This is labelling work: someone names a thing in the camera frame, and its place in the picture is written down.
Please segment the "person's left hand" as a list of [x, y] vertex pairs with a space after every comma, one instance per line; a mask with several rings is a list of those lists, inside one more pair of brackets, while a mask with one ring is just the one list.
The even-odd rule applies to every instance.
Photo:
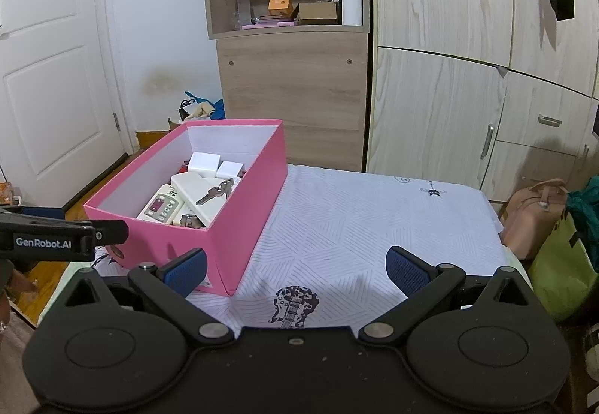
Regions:
[[0, 322], [1, 336], [4, 336], [11, 318], [11, 308], [6, 294], [6, 289], [14, 289], [17, 292], [30, 293], [37, 291], [37, 285], [28, 280], [23, 274], [16, 271], [16, 269], [14, 269], [13, 263], [8, 260], [1, 261], [0, 276]]

